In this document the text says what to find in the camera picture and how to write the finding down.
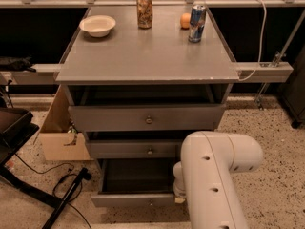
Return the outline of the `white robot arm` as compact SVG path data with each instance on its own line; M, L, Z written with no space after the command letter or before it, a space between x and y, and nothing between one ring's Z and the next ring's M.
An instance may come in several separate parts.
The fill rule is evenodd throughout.
M240 134L199 131L181 146L173 190L187 200L192 229L249 229L232 173L253 172L263 161L260 144Z

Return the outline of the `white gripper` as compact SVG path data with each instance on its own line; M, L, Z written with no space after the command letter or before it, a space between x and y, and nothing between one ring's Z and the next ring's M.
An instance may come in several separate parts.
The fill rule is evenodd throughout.
M182 204L186 202L186 190L184 185L184 178L182 173L182 164L181 162L177 162L173 166L173 175L174 175L174 182L173 182L173 191L176 195L174 201L177 204Z

